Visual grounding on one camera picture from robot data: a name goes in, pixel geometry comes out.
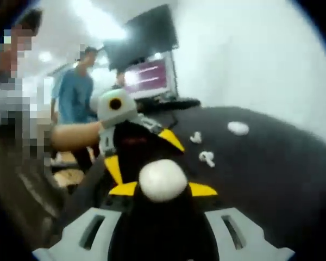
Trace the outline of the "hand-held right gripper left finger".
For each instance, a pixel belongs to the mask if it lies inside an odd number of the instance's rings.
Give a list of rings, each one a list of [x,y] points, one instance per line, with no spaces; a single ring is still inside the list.
[[[135,260],[129,211],[137,182],[115,186],[101,208],[89,208],[61,231],[51,247],[32,252],[37,260]]]

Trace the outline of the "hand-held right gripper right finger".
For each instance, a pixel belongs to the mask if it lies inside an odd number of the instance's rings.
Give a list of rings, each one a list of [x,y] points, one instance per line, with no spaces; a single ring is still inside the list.
[[[192,198],[202,211],[210,250],[206,260],[289,260],[294,251],[277,248],[265,239],[264,230],[238,209],[217,205],[218,193],[208,185],[190,182]]]

